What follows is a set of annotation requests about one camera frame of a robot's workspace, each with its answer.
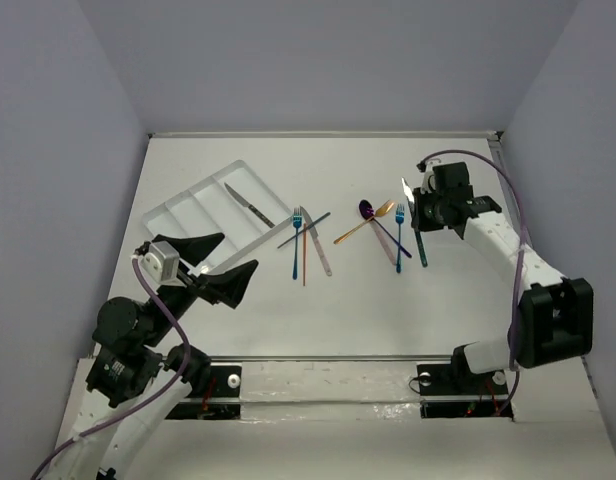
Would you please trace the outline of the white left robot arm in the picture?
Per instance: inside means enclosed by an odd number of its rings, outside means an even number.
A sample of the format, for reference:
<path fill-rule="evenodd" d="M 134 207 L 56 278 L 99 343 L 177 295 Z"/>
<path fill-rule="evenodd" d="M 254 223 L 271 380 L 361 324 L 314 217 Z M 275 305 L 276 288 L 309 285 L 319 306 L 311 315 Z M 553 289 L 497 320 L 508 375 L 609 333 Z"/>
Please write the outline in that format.
<path fill-rule="evenodd" d="M 131 264 L 149 298 L 114 297 L 100 308 L 92 338 L 99 346 L 68 438 L 33 473 L 35 479 L 122 479 L 137 453 L 177 405 L 198 398 L 202 415 L 225 410 L 209 400 L 240 394 L 241 368 L 220 365 L 193 347 L 179 321 L 197 300 L 232 309 L 259 263 L 194 275 L 225 239 L 214 233 L 157 235 L 137 247 Z"/>

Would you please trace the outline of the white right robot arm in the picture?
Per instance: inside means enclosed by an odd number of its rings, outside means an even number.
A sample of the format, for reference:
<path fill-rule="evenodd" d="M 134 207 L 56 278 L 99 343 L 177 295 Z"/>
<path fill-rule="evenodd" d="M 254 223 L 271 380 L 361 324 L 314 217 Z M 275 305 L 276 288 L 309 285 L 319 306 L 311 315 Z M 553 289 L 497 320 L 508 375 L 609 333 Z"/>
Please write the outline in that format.
<path fill-rule="evenodd" d="M 432 159 L 419 169 L 424 178 L 412 191 L 413 230 L 453 231 L 512 290 L 507 333 L 456 347 L 444 379 L 470 392 L 486 375 L 510 367 L 533 369 L 587 355 L 593 344 L 591 284 L 549 265 L 514 230 L 495 200 L 475 195 L 465 163 Z"/>

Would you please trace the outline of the orange chopstick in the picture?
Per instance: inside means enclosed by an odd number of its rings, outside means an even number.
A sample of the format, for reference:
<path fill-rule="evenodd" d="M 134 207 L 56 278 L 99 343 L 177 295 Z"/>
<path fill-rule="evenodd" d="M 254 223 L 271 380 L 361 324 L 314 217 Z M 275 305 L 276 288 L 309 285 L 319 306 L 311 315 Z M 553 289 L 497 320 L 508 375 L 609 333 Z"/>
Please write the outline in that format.
<path fill-rule="evenodd" d="M 302 234 L 302 286 L 306 286 L 307 273 L 307 233 L 304 230 Z"/>

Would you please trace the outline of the dark grey chopstick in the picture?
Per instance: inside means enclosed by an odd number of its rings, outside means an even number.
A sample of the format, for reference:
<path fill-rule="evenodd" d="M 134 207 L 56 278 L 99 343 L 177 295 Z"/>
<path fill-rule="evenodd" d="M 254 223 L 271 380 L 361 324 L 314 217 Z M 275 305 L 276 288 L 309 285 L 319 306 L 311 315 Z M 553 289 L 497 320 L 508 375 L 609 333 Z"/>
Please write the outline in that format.
<path fill-rule="evenodd" d="M 326 212 L 323 215 L 321 215 L 320 217 L 318 217 L 316 220 L 312 221 L 311 223 L 308 223 L 303 228 L 296 228 L 294 234 L 291 237 L 289 237 L 288 239 L 286 239 L 284 242 L 279 244 L 277 246 L 277 248 L 282 248 L 283 246 L 287 245 L 288 243 L 294 242 L 299 236 L 301 236 L 305 232 L 313 229 L 319 222 L 323 221 L 324 219 L 326 219 L 330 215 L 331 215 L 330 212 Z"/>

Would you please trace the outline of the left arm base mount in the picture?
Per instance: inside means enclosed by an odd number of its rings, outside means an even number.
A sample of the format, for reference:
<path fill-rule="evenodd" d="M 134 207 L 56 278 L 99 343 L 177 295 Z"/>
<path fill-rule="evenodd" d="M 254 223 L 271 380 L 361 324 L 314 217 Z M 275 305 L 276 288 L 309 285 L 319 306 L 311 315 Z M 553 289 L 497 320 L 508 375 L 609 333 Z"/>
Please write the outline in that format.
<path fill-rule="evenodd" d="M 242 364 L 213 363 L 209 380 L 180 401 L 167 420 L 239 420 L 241 417 Z"/>

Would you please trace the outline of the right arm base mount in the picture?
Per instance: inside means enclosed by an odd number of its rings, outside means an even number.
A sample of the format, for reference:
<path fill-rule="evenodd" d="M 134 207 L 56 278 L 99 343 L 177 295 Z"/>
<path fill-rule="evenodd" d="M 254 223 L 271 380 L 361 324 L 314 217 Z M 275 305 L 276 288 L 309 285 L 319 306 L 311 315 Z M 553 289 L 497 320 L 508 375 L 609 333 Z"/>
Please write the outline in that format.
<path fill-rule="evenodd" d="M 420 397 L 423 419 L 513 417 L 504 405 L 509 389 L 501 370 L 455 377 L 449 364 L 419 364 L 408 387 Z"/>

